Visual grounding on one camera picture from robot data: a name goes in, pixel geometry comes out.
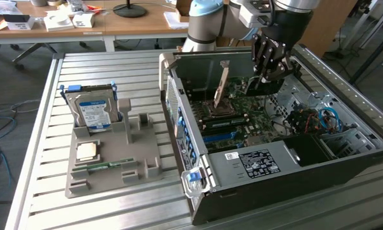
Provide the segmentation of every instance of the network cable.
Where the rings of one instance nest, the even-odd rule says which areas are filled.
[[[3,138],[3,137],[5,137],[5,136],[13,131],[13,129],[16,128],[17,121],[16,121],[12,117],[9,117],[9,116],[0,116],[0,118],[11,119],[12,122],[13,122],[13,125],[12,125],[12,127],[9,128],[9,130],[8,130],[4,134],[0,135],[0,138]]]
[[[7,169],[7,174],[8,174],[8,190],[0,194],[0,198],[1,198],[5,195],[5,193],[9,191],[11,187],[12,187],[12,174],[11,174],[11,169],[8,167],[8,161],[7,161],[5,155],[3,154],[1,151],[0,151],[0,157],[3,159],[3,162],[4,162],[4,165],[5,165],[5,169]]]

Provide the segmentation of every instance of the floor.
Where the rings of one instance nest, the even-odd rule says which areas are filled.
[[[353,25],[357,22],[357,18],[350,18],[341,30],[342,34],[347,34],[351,30]],[[331,67],[341,71],[341,65],[346,65],[350,58],[351,62],[347,65],[347,72],[353,75],[357,69],[365,62],[369,55],[375,50],[378,44],[383,40],[383,29],[381,29],[378,35],[374,37],[373,41],[367,45],[365,50],[359,51],[359,57],[351,57],[347,55],[343,59],[333,61],[333,56],[326,55],[330,59],[326,62]],[[154,49],[154,39],[130,40],[120,42],[121,45],[136,48],[136,49]],[[78,43],[61,43],[53,44],[55,49],[58,52],[78,53],[78,52],[102,52],[105,51],[102,42],[86,42],[89,48],[82,48]],[[176,46],[182,45],[180,39],[160,39],[160,45],[162,48],[176,48]],[[20,45],[21,49],[25,50],[29,45]],[[19,71],[13,68],[11,60],[20,54],[21,51],[13,51],[9,45],[3,45],[0,47],[0,104],[1,103],[19,103],[25,100],[37,99],[41,97],[43,88],[47,80],[48,69],[51,65],[52,53],[41,48],[33,55],[28,56],[20,63],[25,65],[25,70]],[[366,73],[373,69],[374,72],[365,76],[363,81],[358,83],[358,87],[362,93],[370,98],[370,100],[379,106],[383,110],[383,67],[378,64],[383,61],[383,53],[378,57],[377,61],[373,63]],[[37,107],[37,103],[27,104],[20,109],[31,109]],[[12,115],[12,113],[0,113],[0,115]],[[17,127],[13,132],[11,132],[3,139],[0,139],[0,147],[5,153],[9,168],[15,178],[19,178],[21,171],[24,155],[28,147],[28,142],[31,138],[31,132],[35,122],[36,112],[17,114]],[[0,119],[0,127],[8,122],[5,119]],[[4,165],[0,166],[0,201],[11,201],[15,194],[16,185],[13,184],[8,188],[8,175]],[[0,230],[4,229],[5,221],[8,217],[11,204],[0,204]]]

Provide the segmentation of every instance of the wooden desk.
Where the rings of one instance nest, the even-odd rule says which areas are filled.
[[[112,9],[116,5],[126,1],[84,1],[88,5],[108,9],[109,14],[96,15],[93,28],[74,28],[69,30],[47,32],[44,22],[36,22],[32,30],[0,30],[0,44],[23,43],[51,43],[51,42],[77,42],[77,41],[104,41],[108,52],[114,51],[113,42],[117,39],[144,39],[144,38],[173,38],[186,37],[188,30],[172,30],[164,18],[165,11],[174,11],[166,7],[154,4],[141,4],[148,14],[140,18],[122,18],[117,16]],[[150,0],[138,0],[137,2],[150,2]],[[158,4],[168,4],[165,0],[153,0]],[[24,14],[35,17],[47,16],[45,11],[56,10],[53,6],[35,7],[29,1],[17,3],[17,7]]]
[[[114,6],[125,4],[124,0],[110,0],[105,1],[105,8],[113,9]],[[150,1],[150,0],[136,0],[137,3],[141,2],[156,2],[164,4],[165,1]],[[116,15],[112,10],[110,14],[105,16],[106,22],[106,34],[108,35],[132,35],[132,34],[166,34],[166,33],[186,33],[186,29],[173,30],[168,26],[164,12],[174,12],[168,7],[162,7],[154,4],[140,4],[148,10],[146,16],[140,18],[125,18]]]

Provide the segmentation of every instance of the sticker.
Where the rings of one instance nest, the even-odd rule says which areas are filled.
[[[100,166],[100,167],[88,169],[88,171],[89,171],[89,172],[93,172],[93,171],[98,171],[98,170],[102,170],[102,169],[108,169],[108,166]]]
[[[109,113],[105,108],[106,102],[104,100],[80,103],[84,120],[90,129],[104,129],[110,126]]]
[[[239,159],[251,178],[281,172],[267,149],[241,154]]]
[[[228,160],[237,159],[238,158],[238,152],[226,153],[225,158]]]
[[[230,124],[230,122],[220,123],[220,124],[214,124],[214,125],[212,125],[212,127],[228,126],[229,124]]]
[[[84,35],[101,35],[102,34],[102,32],[84,32],[82,33]]]
[[[122,162],[109,163],[109,166],[113,167],[113,166],[118,166],[118,165],[122,165],[122,164],[124,164]]]
[[[243,120],[245,120],[245,118],[238,119],[238,120],[233,120],[233,121],[232,121],[232,124],[234,124],[234,123],[241,123],[241,122],[243,122]]]

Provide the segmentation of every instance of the desk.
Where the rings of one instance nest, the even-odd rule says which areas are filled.
[[[349,87],[313,53],[298,46],[295,50],[329,75],[327,81],[383,127],[383,113],[379,109]],[[367,168],[345,185],[205,225],[190,225],[189,207],[160,104],[161,52],[176,50],[65,54],[53,59],[5,230],[369,230],[383,224],[381,163]],[[64,188],[73,116],[57,89],[61,84],[106,84],[112,80],[117,84],[118,98],[130,98],[132,110],[148,112],[153,117],[164,178],[68,199]],[[317,92],[323,89],[305,71],[302,80]]]
[[[172,30],[168,26],[162,13],[174,11],[166,7],[144,4],[148,15],[129,19],[117,16],[112,8],[125,3],[122,0],[113,1],[85,1],[88,5],[100,6],[108,9],[109,14],[96,15],[93,28],[74,28],[69,30],[47,32],[44,22],[36,23],[32,30],[0,30],[0,44],[23,43],[51,43],[51,42],[78,42],[78,41],[104,41],[108,52],[114,51],[113,41],[116,39],[142,39],[142,38],[173,38],[186,37],[188,30]],[[24,14],[35,17],[44,17],[45,11],[56,10],[53,6],[35,7],[31,2],[21,1],[17,7]]]

